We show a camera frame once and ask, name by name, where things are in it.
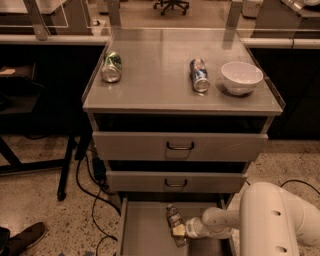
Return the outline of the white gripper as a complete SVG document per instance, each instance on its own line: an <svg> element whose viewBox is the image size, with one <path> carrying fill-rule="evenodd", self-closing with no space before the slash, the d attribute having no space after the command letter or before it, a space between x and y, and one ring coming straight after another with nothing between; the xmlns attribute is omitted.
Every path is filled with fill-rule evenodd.
<svg viewBox="0 0 320 256"><path fill-rule="evenodd" d="M186 228L184 224L175 226L172 234L177 237L184 237L187 234L190 238L198 239L207 237L208 229L199 217L194 217L186 221Z"/></svg>

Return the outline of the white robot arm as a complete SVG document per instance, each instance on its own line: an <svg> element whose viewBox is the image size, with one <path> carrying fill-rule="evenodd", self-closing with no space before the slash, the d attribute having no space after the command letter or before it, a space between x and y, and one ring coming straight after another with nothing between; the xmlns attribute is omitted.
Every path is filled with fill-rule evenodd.
<svg viewBox="0 0 320 256"><path fill-rule="evenodd" d="M237 210L210 207L199 217L183 220L169 205L166 218L179 247L192 239L227 239L235 229L240 232L241 256L299 256L301 245L320 245L320 210L267 182L246 188Z"/></svg>

